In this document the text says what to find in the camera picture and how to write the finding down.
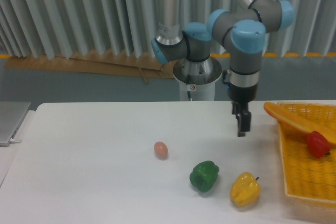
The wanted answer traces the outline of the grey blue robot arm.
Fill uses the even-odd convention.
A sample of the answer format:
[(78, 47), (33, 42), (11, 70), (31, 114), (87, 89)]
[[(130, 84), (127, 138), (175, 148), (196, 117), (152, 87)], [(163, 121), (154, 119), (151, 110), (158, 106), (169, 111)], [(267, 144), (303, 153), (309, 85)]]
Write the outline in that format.
[(173, 73), (195, 100), (199, 86), (218, 79), (227, 85), (238, 136), (250, 131), (248, 104), (256, 96), (266, 35), (289, 27), (295, 11), (286, 0), (238, 0), (243, 12), (213, 11), (206, 24), (180, 27), (181, 0), (159, 0), (158, 31), (151, 45), (160, 63), (175, 62)]

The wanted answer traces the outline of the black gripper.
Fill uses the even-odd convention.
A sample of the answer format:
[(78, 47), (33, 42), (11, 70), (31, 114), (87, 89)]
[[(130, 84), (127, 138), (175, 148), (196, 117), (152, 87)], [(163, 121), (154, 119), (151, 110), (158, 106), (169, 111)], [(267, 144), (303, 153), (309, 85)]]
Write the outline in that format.
[(257, 88), (258, 84), (245, 88), (232, 83), (228, 85), (228, 97), (233, 101), (232, 115), (238, 121), (238, 137), (243, 137), (250, 131), (251, 112), (246, 103), (255, 99)]

